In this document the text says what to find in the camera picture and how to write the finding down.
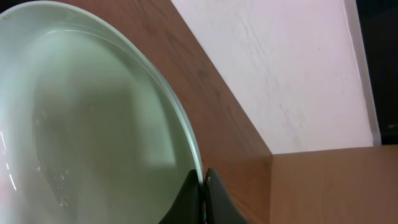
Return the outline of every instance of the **white wall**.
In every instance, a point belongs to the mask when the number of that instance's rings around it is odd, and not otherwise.
[[[372,146],[343,0],[172,0],[274,154]]]

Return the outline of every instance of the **wooden table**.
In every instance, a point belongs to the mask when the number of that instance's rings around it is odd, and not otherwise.
[[[171,1],[60,1],[102,18],[152,61],[187,112],[203,170],[217,170],[251,223],[268,223],[271,152]]]

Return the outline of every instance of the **wood grain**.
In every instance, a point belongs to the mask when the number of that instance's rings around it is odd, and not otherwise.
[[[398,146],[275,155],[271,223],[398,223]]]
[[[170,0],[62,0],[102,18],[160,70],[215,168],[251,223],[269,222],[271,152]]]

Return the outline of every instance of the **glossy ceramic bowl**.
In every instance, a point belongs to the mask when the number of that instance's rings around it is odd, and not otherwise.
[[[100,18],[0,14],[0,223],[158,223],[198,146],[159,71]]]

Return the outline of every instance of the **light brown wooden surface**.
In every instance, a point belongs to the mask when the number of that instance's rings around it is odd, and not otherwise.
[[[398,146],[275,155],[271,224],[398,223]]]
[[[171,1],[61,2],[102,18],[152,61],[187,112],[204,171],[216,169],[251,223],[268,223],[271,152]]]

